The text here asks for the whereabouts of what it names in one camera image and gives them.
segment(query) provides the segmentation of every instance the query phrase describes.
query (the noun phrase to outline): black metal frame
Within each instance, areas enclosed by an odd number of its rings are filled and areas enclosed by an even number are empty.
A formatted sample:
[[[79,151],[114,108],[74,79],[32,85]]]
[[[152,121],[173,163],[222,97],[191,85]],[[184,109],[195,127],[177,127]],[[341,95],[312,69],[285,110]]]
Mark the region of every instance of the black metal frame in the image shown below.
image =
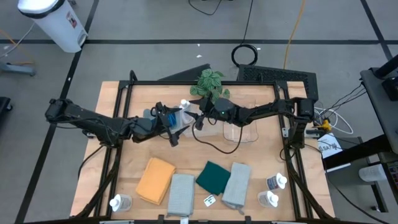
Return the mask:
[[[116,95],[116,102],[115,102],[115,106],[114,106],[113,117],[117,117],[117,115],[119,113],[121,97],[122,97],[123,90],[125,88],[127,88],[127,94],[126,94],[126,100],[125,100],[125,104],[124,104],[123,118],[127,118],[129,104],[130,104],[130,99],[131,99],[131,95],[132,95],[132,88],[133,88],[134,85],[195,85],[196,83],[197,83],[196,81],[167,81],[167,80],[137,81],[137,78],[135,77],[134,73],[131,72],[130,73],[130,80],[128,80],[128,81],[120,81],[119,82],[118,94]],[[276,99],[280,98],[279,88],[283,89],[284,98],[285,99],[289,99],[289,92],[288,92],[288,89],[287,89],[287,82],[286,81],[277,81],[277,82],[223,81],[223,85],[266,85],[266,86],[273,86]],[[289,119],[289,123],[290,123],[290,125],[293,124],[292,119]],[[282,115],[279,115],[279,124],[280,124],[281,131],[282,131],[282,128],[285,127],[284,117]],[[290,154],[289,154],[289,149],[286,147],[286,141],[285,141],[285,139],[283,137],[282,137],[282,140],[283,140],[283,145],[284,145],[285,157],[289,157]],[[123,148],[123,144],[120,144],[120,146],[118,148],[116,148],[116,154],[119,155],[119,156],[116,156],[116,158],[119,158],[119,159],[121,158],[120,155],[121,155],[122,148]],[[110,158],[111,158],[111,150],[112,149],[107,149],[106,150],[106,155],[105,155],[105,158],[104,158],[104,166],[103,166],[103,170],[102,170],[102,173],[101,173],[101,182],[100,182],[100,184],[103,183],[103,180],[104,180],[104,178],[105,178],[105,176],[106,176],[106,174],[108,172],[108,169],[109,169],[109,162],[110,162]],[[300,175],[300,179],[305,184],[305,186],[307,186],[306,181],[305,181],[305,174],[304,174],[304,168],[303,168],[303,163],[302,163],[302,158],[301,158],[300,151],[298,151],[298,153],[296,153],[296,162],[297,162],[297,169],[298,169],[298,173]],[[115,195],[117,179],[118,179],[118,175],[117,175],[117,172],[116,172],[116,175],[114,176],[114,179],[111,182],[111,190],[110,190],[110,193],[109,193],[108,202]],[[295,219],[298,220],[299,218],[302,217],[301,213],[300,213],[299,198],[297,197],[296,184],[295,184],[294,180],[292,178],[290,178],[290,177],[289,177],[289,184],[290,184],[290,193],[292,195],[292,203],[293,203],[293,208],[294,208],[294,215],[295,215]],[[307,213],[307,218],[313,218],[312,208],[311,208],[311,206],[310,206],[310,204],[309,204],[309,202],[308,202],[308,200],[306,198],[304,198],[304,203],[305,203],[305,211]],[[95,217],[100,215],[101,204],[102,204],[102,200],[98,200],[96,208],[95,208],[95,213],[94,213]],[[111,214],[112,214],[111,207],[108,206],[107,210],[106,210],[106,216],[110,219],[111,218]],[[150,220],[135,220],[134,223],[140,223],[140,222],[147,223],[149,221]]]

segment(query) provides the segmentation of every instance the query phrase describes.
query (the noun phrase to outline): white cable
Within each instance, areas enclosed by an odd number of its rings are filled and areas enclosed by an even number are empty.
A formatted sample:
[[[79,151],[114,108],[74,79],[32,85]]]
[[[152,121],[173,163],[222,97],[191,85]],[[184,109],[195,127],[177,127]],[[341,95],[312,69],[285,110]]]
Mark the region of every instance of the white cable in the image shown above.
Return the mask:
[[[323,109],[323,108],[318,108],[318,107],[314,107],[314,108],[315,108],[314,112],[316,112],[316,113],[319,114],[319,115],[321,115],[324,111],[326,111],[326,109]],[[342,117],[340,114],[338,114],[335,110],[328,109],[327,111],[330,111],[332,114],[334,113],[334,114],[336,115],[336,121],[335,121],[335,123],[334,123],[334,124],[331,124],[331,127],[332,127],[333,129],[336,129],[337,131],[341,131],[342,133],[346,133],[346,134],[354,134],[354,130],[352,129],[351,125],[349,125],[349,123],[344,119],[344,117]],[[344,131],[344,130],[342,130],[342,129],[336,127],[339,117],[340,117],[340,118],[343,120],[343,122],[347,125],[347,127],[348,127],[349,130],[350,130],[349,132]]]
[[[35,26],[35,23],[33,23],[32,26],[29,28],[29,30],[26,32],[26,34],[23,35],[21,39],[19,39],[18,43],[15,44],[10,50],[8,50],[2,56],[0,56],[0,58],[7,56],[9,53],[11,53],[13,50],[15,50],[18,47],[18,45],[25,39],[25,37],[32,31],[33,26]]]

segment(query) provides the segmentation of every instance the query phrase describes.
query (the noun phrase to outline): small bottle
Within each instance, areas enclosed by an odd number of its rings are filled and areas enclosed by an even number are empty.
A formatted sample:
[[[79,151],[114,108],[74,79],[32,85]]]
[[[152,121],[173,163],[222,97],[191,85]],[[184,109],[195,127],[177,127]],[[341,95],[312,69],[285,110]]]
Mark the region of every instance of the small bottle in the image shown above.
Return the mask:
[[[111,201],[109,205],[112,207],[114,212],[125,212],[131,208],[132,199],[128,195],[117,194]]]
[[[268,178],[266,182],[269,190],[285,189],[287,178],[277,173],[275,176]]]
[[[258,193],[257,199],[260,205],[262,205],[263,207],[278,207],[279,197],[278,195],[272,193],[270,190]]]
[[[181,100],[181,104],[179,107],[181,108],[180,114],[181,114],[182,122],[184,124],[189,124],[193,121],[193,118],[191,116],[184,113],[184,111],[190,111],[190,106],[191,106],[191,103],[188,100],[184,100],[184,99]]]
[[[364,167],[359,170],[359,177],[366,182],[386,180],[386,173],[381,164]]]

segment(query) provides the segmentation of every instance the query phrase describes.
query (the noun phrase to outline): wooden table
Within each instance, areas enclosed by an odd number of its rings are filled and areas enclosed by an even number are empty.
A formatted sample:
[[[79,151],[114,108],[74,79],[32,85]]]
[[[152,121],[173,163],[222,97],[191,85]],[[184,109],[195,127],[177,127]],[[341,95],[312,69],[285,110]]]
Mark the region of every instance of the wooden table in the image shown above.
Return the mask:
[[[257,105],[263,105],[274,101],[274,89],[272,86],[224,86],[231,92],[231,96],[242,96],[244,99],[254,101]],[[302,82],[288,82],[290,97],[305,96]],[[98,98],[96,112],[112,116],[116,99],[118,82],[103,82]],[[156,102],[162,101],[164,105],[178,105],[182,98],[194,99],[190,96],[189,86],[165,86],[165,85],[134,85],[129,107],[129,116],[142,116],[144,109],[151,108]],[[120,116],[123,111],[124,99],[122,97]],[[210,146],[200,144],[193,138],[184,135],[179,140],[177,147],[171,147],[169,142],[157,137],[140,144],[131,140],[123,144],[121,165],[116,187],[116,194],[128,194],[132,196],[132,208],[128,212],[113,213],[112,219],[156,220],[158,215],[167,214],[167,202],[169,193],[163,199],[161,205],[154,205],[139,198],[135,189],[143,174],[146,164],[151,157],[163,159],[177,168],[177,173],[193,174],[198,176],[207,161],[212,161],[227,170],[231,169],[233,162],[240,162],[251,166],[252,173],[246,196],[246,204],[243,208],[245,215],[250,215],[252,220],[295,220],[292,206],[292,197],[289,185],[280,191],[279,206],[277,208],[264,208],[257,201],[257,194],[266,189],[265,179],[280,172],[288,176],[286,164],[279,158],[279,152],[283,148],[280,135],[280,125],[277,116],[272,116],[256,121],[258,140],[242,143],[238,150],[230,155],[224,155]],[[200,139],[212,142],[219,148],[230,151],[236,143],[226,141],[222,133],[217,136],[201,137]],[[306,139],[306,144],[317,147],[317,141]],[[90,155],[98,148],[96,139],[88,140],[85,156]],[[318,203],[334,216],[330,193],[323,171],[319,152],[309,147],[301,150],[303,166],[307,178],[309,191]],[[90,200],[98,188],[104,161],[105,150],[90,159],[81,171],[78,181],[75,199],[73,201],[71,215],[77,214]],[[304,205],[302,194],[297,188],[300,201],[301,214],[304,217]],[[232,210],[221,202],[222,195],[216,197],[216,202],[206,207],[203,199],[209,193],[195,184],[194,212],[191,220],[244,220],[236,210]],[[101,214],[105,214],[108,191],[104,194]]]

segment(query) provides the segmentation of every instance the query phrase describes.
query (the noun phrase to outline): white paper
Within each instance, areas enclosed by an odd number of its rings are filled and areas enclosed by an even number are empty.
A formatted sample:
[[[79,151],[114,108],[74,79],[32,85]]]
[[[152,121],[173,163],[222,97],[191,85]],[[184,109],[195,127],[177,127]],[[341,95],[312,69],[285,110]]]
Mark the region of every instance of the white paper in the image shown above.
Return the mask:
[[[322,138],[318,139],[318,145],[319,145],[319,150],[322,152],[322,158],[326,158],[326,157],[329,157],[331,155],[334,155],[336,153],[343,151],[341,149],[340,144],[338,144],[338,141],[333,134],[326,134],[326,135],[322,136]],[[326,170],[326,172],[338,170],[338,169],[341,169],[344,167],[348,167],[350,165],[351,165],[350,163],[343,164],[341,166],[328,169],[328,170]]]
[[[209,197],[207,197],[206,199],[204,199],[205,205],[207,207],[209,207],[210,205],[212,205],[213,203],[216,202],[216,198],[214,198],[213,195],[210,195]]]
[[[188,217],[181,217],[180,224],[188,224],[188,223],[189,223],[189,218]]]

